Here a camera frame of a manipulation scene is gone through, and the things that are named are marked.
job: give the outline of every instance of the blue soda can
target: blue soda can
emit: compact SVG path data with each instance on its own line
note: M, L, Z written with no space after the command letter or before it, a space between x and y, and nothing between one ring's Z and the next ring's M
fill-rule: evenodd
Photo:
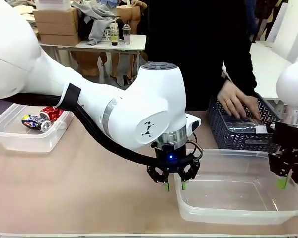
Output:
M52 123L49 120L45 120L37 115L26 114L22 118L22 124L27 128L33 130L39 130L41 132L47 132L51 127Z

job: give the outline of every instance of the black velcro strap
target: black velcro strap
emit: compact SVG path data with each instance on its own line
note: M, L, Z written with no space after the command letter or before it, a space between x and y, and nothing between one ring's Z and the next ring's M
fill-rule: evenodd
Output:
M69 112L73 111L77 106L80 91L80 88L70 83L58 108Z

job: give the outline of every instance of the black plastic basket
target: black plastic basket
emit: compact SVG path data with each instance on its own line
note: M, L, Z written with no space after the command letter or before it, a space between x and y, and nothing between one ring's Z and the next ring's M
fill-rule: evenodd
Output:
M257 95L261 120L263 124L279 121L274 109L261 96ZM222 105L212 98L208 109L208 120L213 137L219 149L255 150L269 152L274 150L270 139L272 134L240 133L228 129L223 116L227 114ZM247 117L252 117L246 108Z

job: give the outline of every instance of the brown tabletop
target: brown tabletop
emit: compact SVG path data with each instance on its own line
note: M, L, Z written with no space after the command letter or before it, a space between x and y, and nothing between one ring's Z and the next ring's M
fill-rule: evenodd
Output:
M192 114L202 119L199 144L216 148L205 112ZM150 147L139 152L154 156ZM166 192L145 166L106 151L74 119L51 153L0 145L0 233L298 235L298 217L267 226L184 221L169 180Z

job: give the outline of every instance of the cardboard box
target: cardboard box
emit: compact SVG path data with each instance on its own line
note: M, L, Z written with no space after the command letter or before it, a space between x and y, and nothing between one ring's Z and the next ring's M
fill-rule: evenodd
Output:
M59 46L76 46L80 42L78 34L74 36L58 36L40 34L43 44Z
M77 34L78 21L72 24L36 23L40 34L74 36Z
M37 23L72 24L78 20L77 9L68 11L33 11Z

